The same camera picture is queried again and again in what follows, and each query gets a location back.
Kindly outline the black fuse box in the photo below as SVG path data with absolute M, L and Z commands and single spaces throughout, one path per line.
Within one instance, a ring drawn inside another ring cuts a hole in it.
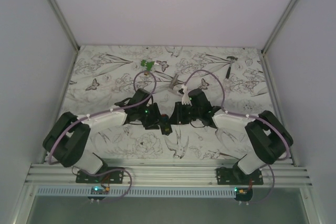
M 160 118 L 160 129 L 163 135 L 170 135 L 172 131 L 171 124 L 169 123 L 169 116 L 167 114 L 162 114 Z

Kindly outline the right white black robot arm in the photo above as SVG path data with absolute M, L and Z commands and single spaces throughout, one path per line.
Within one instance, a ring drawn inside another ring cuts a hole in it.
M 273 164 L 283 154 L 285 158 L 289 157 L 292 137 L 272 112 L 263 111 L 258 115 L 229 112 L 221 106 L 212 106 L 203 90 L 188 91 L 186 85 L 181 86 L 178 94 L 182 101 L 175 104 L 170 124 L 185 125 L 199 120 L 204 126 L 217 130 L 244 130 L 247 133 L 253 150 L 234 165 L 236 183 L 247 183 L 254 171 Z

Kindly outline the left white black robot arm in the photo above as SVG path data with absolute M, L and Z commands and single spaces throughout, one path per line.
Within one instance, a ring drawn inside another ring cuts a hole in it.
M 95 183 L 107 177 L 107 164 L 98 155 L 87 150 L 89 137 L 113 126 L 123 126 L 140 121 L 147 129 L 158 129 L 161 120 L 159 107 L 151 93 L 144 89 L 133 97 L 117 102 L 111 108 L 94 114 L 75 115 L 63 113 L 43 141 L 50 158 L 63 167 L 75 167 L 88 174 Z

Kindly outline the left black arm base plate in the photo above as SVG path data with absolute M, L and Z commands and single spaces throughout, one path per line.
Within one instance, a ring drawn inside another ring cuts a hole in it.
M 93 176 L 79 171 L 76 174 L 75 182 L 77 184 L 121 184 L 123 181 L 124 168 L 123 167 L 108 167 L 104 170 L 99 170 L 99 174 L 113 170 L 112 172 L 100 176 Z

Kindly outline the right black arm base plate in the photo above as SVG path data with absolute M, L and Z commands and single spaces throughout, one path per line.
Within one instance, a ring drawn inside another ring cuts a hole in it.
M 218 185 L 244 185 L 250 183 L 253 185 L 263 185 L 263 176 L 259 169 L 249 175 L 246 175 L 238 167 L 226 168 L 220 167 L 216 169 L 216 179 Z

